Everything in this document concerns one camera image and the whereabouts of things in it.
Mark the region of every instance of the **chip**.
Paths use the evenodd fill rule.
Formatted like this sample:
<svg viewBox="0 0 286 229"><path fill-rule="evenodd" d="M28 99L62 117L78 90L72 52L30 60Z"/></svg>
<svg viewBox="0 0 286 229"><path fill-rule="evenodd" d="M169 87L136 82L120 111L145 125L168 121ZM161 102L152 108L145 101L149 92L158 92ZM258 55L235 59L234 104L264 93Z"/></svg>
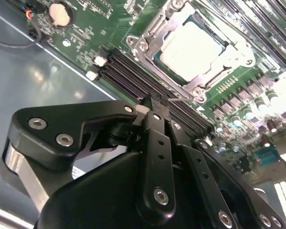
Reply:
<svg viewBox="0 0 286 229"><path fill-rule="evenodd" d="M222 47L195 23L187 22L168 35L161 51L160 60L189 82L210 69Z"/></svg>

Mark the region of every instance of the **black dimm slot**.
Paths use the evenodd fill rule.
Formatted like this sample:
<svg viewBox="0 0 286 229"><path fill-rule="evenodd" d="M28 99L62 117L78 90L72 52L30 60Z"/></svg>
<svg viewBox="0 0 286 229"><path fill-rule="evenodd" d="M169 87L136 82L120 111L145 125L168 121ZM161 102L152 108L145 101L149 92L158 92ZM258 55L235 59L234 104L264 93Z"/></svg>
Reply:
<svg viewBox="0 0 286 229"><path fill-rule="evenodd" d="M251 7L251 10L258 16L258 18L270 29L276 37L281 38L279 42L286 48L286 31L277 23L277 21L270 19L270 17L264 13L259 3L253 3L255 7Z"/></svg>
<svg viewBox="0 0 286 229"><path fill-rule="evenodd" d="M125 93L132 100L144 97L150 91L156 91L175 98L174 94L150 77L143 69L135 65L119 51L109 56L99 72L100 77ZM184 102L170 104L171 117L184 127L191 137L202 137L213 130L213 125L202 118L196 111Z"/></svg>
<svg viewBox="0 0 286 229"><path fill-rule="evenodd" d="M220 0L222 5L224 5L230 12L236 14L244 25L244 27L255 37L260 39L260 43L267 48L267 51L280 63L280 65L286 68L286 57L285 54L276 46L272 44L272 41L265 35L263 31L260 31L258 25L255 24L250 18L248 18L244 12L236 7L234 3L229 0Z"/></svg>
<svg viewBox="0 0 286 229"><path fill-rule="evenodd" d="M286 10L276 0L268 0L268 4L277 12L277 14L286 22Z"/></svg>

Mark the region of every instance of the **green circuit board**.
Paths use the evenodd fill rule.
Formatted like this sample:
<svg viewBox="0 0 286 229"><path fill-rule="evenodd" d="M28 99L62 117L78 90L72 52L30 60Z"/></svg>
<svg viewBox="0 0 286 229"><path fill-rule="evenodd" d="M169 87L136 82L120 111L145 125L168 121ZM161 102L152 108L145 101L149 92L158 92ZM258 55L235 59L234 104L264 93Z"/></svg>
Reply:
<svg viewBox="0 0 286 229"><path fill-rule="evenodd" d="M38 1L47 7L53 2L57 2L55 0ZM126 43L127 36L140 37L144 33L147 26L152 22L167 0L66 0L64 2L73 12L72 23L66 27L59 27L53 24L48 11L34 16L34 20L38 22L42 32L48 36L48 44L57 50L57 52L87 72L90 71L94 65L95 57L103 48L108 50L116 48L138 67L146 71L150 77L156 79L157 82L173 92L176 97L182 97L166 81L159 78L142 63L136 62L132 50ZM200 13L208 18L215 27L221 28L222 23L219 23L216 17L212 16L200 4L193 1L189 2L197 7ZM251 17L252 23L255 26L259 25L261 32L265 34L269 33L271 27L267 25L267 21L261 21L255 15L251 15L251 11L246 11L246 8L249 7L245 6L244 2L240 0L234 0L233 2L242 7L247 15ZM244 29L241 22L236 20L234 15L227 10L224 6L224 1L215 0L211 3L229 21L232 21L236 27L254 40L252 33ZM273 19L276 25L284 31L282 33L286 35L285 16L277 14L266 2L261 7L269 13L269 17ZM65 40L70 42L70 45L64 45ZM255 39L254 41L263 47L264 44L260 43L259 39ZM286 58L286 46L284 46L284 43L279 42L275 32L269 38L269 43L277 48L282 56ZM203 103L186 102L188 106L196 110L212 124L217 125L220 123L223 125L224 131L216 135L214 145L216 146L220 142L225 142L226 152L223 156L232 165L237 163L239 157L244 155L244 153L251 156L260 150L260 148L252 148L252 146L259 145L260 127L265 127L268 120L274 121L278 130L286 129L286 106L278 113L267 98L270 93L274 92L281 99L282 103L286 104L286 68L280 66L280 64L273 65L273 62L267 59L260 51L254 49L254 52L256 59L254 67L237 67L206 92L206 101ZM187 83L160 61L160 54L158 53L155 56L154 63L170 78L180 84L180 86ZM264 79L267 82L260 81L260 78L263 76L266 77ZM130 99L123 91L118 90L107 81L101 79L100 82L122 99L128 100L131 104L135 105L138 103L138 101ZM256 85L256 87L250 91L252 85ZM248 100L240 98L239 95L243 91L250 94L251 97ZM241 103L234 105L231 102L233 98L237 98L236 101L239 100ZM256 101L261 99L270 107L270 110L265 113L261 113L256 109ZM245 108L251 108L255 112L256 120L254 122L246 120L244 114ZM216 115L215 111L217 110L223 113L222 117ZM232 119L234 116L239 117L242 126L235 127L233 125ZM263 130L263 133L269 137L273 134L266 129ZM233 151L235 146L240 148L238 153Z"/></svg>
<svg viewBox="0 0 286 229"><path fill-rule="evenodd" d="M46 6L54 0L40 0ZM127 34L140 35L151 22L165 0L69 0L74 18L72 25L54 26L48 12L36 17L41 30L50 39L48 43L59 53L84 71L93 65L93 58L100 48L117 47L125 52ZM63 40L71 42L63 46Z"/></svg>

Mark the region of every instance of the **black plastic bracket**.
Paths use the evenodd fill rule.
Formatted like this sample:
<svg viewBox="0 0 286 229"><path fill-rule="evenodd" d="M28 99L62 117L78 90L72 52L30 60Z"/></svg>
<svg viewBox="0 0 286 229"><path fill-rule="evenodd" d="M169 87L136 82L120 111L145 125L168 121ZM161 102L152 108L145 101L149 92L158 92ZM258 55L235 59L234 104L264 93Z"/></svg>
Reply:
<svg viewBox="0 0 286 229"><path fill-rule="evenodd" d="M123 101L25 108L13 115L8 138L18 152L60 171L69 168L84 148L82 137L85 133L118 122L132 123L136 116L136 110ZM43 119L46 128L31 128L29 120L32 118ZM56 142L59 134L71 136L73 144L59 145Z"/></svg>

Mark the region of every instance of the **black cable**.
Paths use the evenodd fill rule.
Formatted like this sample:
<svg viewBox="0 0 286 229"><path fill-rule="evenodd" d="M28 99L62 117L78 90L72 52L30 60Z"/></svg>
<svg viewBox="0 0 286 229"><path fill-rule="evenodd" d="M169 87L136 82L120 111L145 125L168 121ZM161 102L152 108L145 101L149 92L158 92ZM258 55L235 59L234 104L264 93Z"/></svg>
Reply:
<svg viewBox="0 0 286 229"><path fill-rule="evenodd" d="M11 48L11 49L27 49L27 48L30 48L32 46L34 46L36 43L39 43L41 41L41 31L38 27L38 23L35 22L35 21L31 21L36 32L37 32L37 39L34 40L33 42L31 43L28 43L28 44L8 44L8 43L4 43L4 42L0 42L0 46L1 47L4 47L4 48Z"/></svg>

